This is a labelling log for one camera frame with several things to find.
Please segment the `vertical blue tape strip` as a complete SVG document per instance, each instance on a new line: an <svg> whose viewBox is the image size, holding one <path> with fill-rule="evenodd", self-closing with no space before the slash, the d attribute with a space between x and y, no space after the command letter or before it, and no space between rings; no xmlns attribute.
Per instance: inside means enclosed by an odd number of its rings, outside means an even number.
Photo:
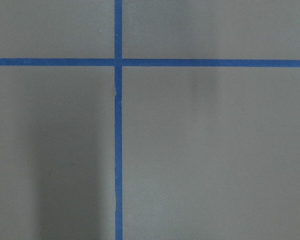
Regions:
<svg viewBox="0 0 300 240"><path fill-rule="evenodd" d="M123 174L122 174L122 8L114 1L114 140L115 140L115 239L123 239Z"/></svg>

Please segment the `horizontal blue tape strip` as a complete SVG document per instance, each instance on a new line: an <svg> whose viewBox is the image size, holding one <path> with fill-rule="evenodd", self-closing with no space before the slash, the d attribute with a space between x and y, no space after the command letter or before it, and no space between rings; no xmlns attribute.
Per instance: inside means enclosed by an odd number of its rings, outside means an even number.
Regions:
<svg viewBox="0 0 300 240"><path fill-rule="evenodd" d="M300 68L294 59L0 58L0 66Z"/></svg>

